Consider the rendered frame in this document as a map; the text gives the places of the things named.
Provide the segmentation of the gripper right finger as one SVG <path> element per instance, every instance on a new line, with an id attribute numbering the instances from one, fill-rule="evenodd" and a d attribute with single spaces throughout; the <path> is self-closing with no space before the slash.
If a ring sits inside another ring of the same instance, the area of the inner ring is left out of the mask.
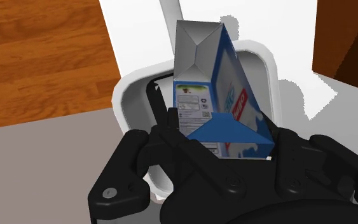
<path id="1" fill-rule="evenodd" d="M 303 139 L 292 130 L 276 126 L 266 115 L 275 141 L 272 160 L 276 163 L 275 187 L 281 195 L 302 197 L 311 183 L 358 203 L 358 155 L 325 135 Z"/>

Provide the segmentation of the blue and white milk carton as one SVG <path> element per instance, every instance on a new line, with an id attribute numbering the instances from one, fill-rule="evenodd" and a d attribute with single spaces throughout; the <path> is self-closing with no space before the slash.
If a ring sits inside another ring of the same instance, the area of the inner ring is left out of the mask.
<path id="1" fill-rule="evenodd" d="M 270 156 L 272 136 L 224 24 L 177 22 L 173 95 L 188 139 L 219 158 Z"/>

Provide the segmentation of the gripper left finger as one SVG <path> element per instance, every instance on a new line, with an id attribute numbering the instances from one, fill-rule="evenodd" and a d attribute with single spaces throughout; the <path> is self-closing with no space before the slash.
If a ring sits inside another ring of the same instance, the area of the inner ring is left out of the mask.
<path id="1" fill-rule="evenodd" d="M 88 194 L 91 224 L 144 211 L 150 187 L 143 179 L 152 165 L 162 166 L 174 184 L 159 213 L 161 224 L 226 224 L 229 210 L 247 193 L 245 181 L 197 140 L 178 130 L 177 110 L 166 108 L 159 86 L 146 95 L 157 124 L 151 132 L 126 132 Z"/>

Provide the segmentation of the brown wooden cabinet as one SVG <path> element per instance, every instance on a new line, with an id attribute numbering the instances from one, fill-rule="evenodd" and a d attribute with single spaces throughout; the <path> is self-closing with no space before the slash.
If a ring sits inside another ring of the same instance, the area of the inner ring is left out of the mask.
<path id="1" fill-rule="evenodd" d="M 312 69 L 358 88 L 358 0 L 317 0 Z"/>

